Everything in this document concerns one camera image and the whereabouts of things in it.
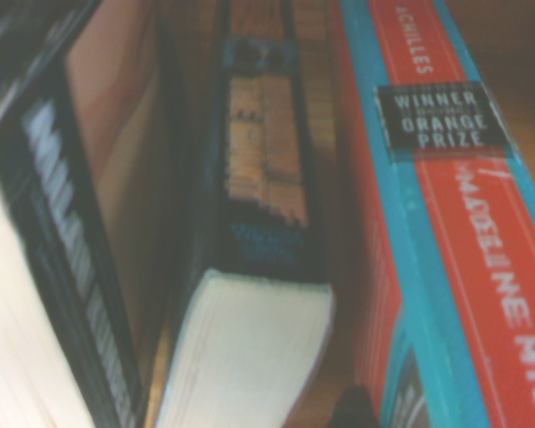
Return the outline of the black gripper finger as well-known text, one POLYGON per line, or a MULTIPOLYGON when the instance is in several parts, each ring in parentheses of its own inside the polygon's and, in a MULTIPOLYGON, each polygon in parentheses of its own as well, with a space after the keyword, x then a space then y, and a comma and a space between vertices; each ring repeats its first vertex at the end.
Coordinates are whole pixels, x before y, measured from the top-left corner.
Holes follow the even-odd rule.
POLYGON ((379 428, 366 389, 351 385, 336 403, 328 423, 329 428, 379 428))

